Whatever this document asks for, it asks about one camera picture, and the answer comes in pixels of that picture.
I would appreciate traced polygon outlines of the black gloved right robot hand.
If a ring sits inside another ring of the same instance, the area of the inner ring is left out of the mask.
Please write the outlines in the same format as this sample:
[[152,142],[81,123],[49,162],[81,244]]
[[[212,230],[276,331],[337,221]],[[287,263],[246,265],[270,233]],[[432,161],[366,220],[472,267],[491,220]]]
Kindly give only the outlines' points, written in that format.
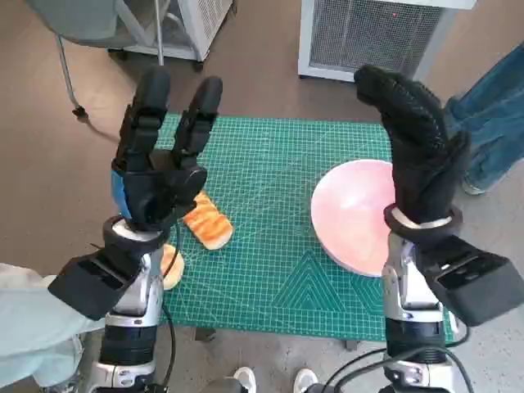
[[471,146],[448,133],[440,100],[422,83],[365,65],[355,73],[358,99],[375,107],[391,142],[395,206],[416,224],[451,216]]

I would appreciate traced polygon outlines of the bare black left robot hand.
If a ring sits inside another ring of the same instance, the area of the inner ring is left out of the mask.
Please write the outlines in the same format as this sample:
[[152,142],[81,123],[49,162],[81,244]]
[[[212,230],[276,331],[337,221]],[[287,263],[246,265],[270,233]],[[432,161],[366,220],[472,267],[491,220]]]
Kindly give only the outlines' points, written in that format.
[[169,229],[196,207],[207,171],[197,163],[214,127],[223,81],[204,79],[182,113],[170,150],[155,148],[166,119],[170,76],[155,66],[141,78],[120,127],[111,162],[111,191],[120,214],[132,229]]

